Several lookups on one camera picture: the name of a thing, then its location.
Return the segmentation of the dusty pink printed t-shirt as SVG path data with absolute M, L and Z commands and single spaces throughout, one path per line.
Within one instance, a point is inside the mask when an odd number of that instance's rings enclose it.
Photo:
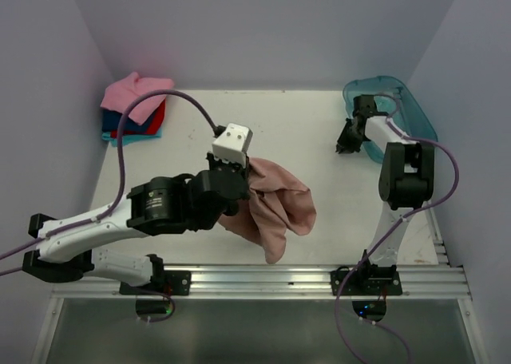
M 221 216 L 219 224 L 262 247 L 268 264 L 278 263 L 286 250 L 286 232 L 310 234 L 317 211 L 311 190 L 288 170 L 262 158 L 249 160 L 249 199 L 239 202 L 234 216 Z

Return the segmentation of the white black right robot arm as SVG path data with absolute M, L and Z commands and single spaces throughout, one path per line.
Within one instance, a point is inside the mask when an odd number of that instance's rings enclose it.
M 389 113 L 378 108 L 374 95 L 363 94 L 353 100 L 353 112 L 337 140 L 336 152 L 360 152 L 366 142 L 383 151 L 378 178 L 382 212 L 374 238 L 363 253 L 372 267 L 355 276 L 357 288 L 370 295 L 384 284 L 384 276 L 376 267 L 397 264 L 398 249 L 413 211 L 433 195 L 434 147 L 414 140 Z

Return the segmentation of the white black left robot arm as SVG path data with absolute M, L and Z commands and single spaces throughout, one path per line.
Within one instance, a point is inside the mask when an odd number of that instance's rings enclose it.
M 155 235 L 210 230 L 221 216 L 235 216 L 247 200 L 248 157 L 241 162 L 207 155 L 209 168 L 196 175 L 156 177 L 132 188 L 117 202 L 64 220 L 30 218 L 38 244 L 23 256 L 22 271 L 47 283 L 86 276 L 120 282 L 123 295 L 168 293 L 162 258 L 111 251 L 111 243 Z

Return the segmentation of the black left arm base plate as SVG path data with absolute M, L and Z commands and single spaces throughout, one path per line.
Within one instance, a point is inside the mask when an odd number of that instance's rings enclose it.
M 192 284 L 191 271 L 163 271 L 156 279 L 151 278 L 148 284 L 133 287 L 127 283 L 121 283 L 119 293 L 121 295 L 170 295 L 188 296 Z

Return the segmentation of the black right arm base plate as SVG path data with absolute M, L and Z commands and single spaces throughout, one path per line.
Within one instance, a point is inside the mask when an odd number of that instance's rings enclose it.
M 363 263 L 358 269 L 339 266 L 330 272 L 330 285 L 333 295 L 337 295 L 344 279 L 341 295 L 348 296 L 379 296 L 403 294 L 401 279 L 395 264 L 384 267 L 371 263 L 367 250 L 362 254 Z

